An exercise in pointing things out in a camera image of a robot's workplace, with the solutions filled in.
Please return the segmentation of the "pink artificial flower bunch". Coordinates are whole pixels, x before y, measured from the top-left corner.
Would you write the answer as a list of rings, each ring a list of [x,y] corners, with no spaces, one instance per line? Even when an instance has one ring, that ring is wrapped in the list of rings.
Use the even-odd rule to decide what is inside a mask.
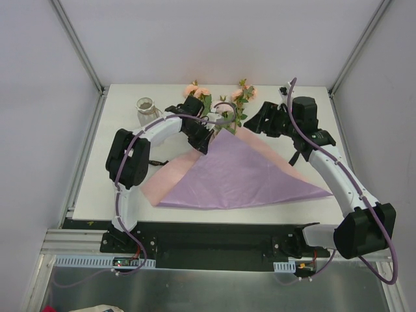
[[[225,129],[235,135],[237,129],[242,127],[242,121],[247,119],[244,109],[257,95],[256,87],[248,84],[246,79],[241,79],[238,86],[238,89],[230,97],[220,96],[219,100],[215,101],[209,89],[200,86],[195,80],[184,89],[184,98],[191,96],[203,103],[197,114],[199,118],[207,119],[209,113],[215,112],[226,121],[231,120],[231,123],[225,125],[215,125],[214,129],[217,133],[219,130]]]

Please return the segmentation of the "purple wrapping paper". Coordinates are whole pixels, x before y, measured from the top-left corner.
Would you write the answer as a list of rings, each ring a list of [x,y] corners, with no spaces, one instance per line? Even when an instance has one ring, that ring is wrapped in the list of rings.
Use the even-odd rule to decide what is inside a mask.
[[[249,142],[222,130],[158,205],[226,210],[328,196],[327,190],[289,174]]]

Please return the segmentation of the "black printed ribbon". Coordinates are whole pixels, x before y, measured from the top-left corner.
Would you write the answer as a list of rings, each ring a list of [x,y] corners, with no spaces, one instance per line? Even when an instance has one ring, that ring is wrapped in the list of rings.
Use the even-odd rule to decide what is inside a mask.
[[[149,160],[148,163],[149,165],[152,165],[152,166],[165,166],[166,164],[169,163],[169,161],[162,162],[162,161]]]

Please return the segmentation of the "pink wrapping paper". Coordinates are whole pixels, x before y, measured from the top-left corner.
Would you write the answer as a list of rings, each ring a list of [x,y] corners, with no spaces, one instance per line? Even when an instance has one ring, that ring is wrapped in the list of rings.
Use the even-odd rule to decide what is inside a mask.
[[[258,151],[263,157],[272,161],[286,174],[308,183],[308,180],[304,176],[258,136],[245,128],[237,129],[236,135],[251,148]],[[161,202],[201,156],[202,153],[191,149],[164,165],[141,186],[142,193],[152,206],[155,207]]]

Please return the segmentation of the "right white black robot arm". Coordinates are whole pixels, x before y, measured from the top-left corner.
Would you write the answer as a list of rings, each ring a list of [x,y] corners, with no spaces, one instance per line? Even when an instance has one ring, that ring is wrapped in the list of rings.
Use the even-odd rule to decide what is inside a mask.
[[[393,236],[396,211],[382,204],[343,161],[333,137],[318,127],[317,104],[312,97],[296,97],[291,107],[266,101],[244,127],[268,137],[292,139],[294,148],[321,175],[341,208],[339,225],[308,224],[295,237],[292,248],[308,256],[316,247],[337,250],[345,259],[388,248]]]

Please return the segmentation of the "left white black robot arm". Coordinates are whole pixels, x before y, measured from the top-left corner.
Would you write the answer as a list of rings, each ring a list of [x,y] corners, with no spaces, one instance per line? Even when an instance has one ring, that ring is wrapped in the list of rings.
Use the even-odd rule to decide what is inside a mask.
[[[169,106],[160,117],[134,130],[117,130],[105,163],[114,185],[115,211],[112,226],[120,231],[115,245],[124,253],[137,247],[132,232],[138,221],[139,185],[148,174],[150,150],[167,138],[183,133],[196,151],[206,154],[214,133],[213,125],[220,118],[212,114],[202,118],[203,102],[189,96],[185,102]]]

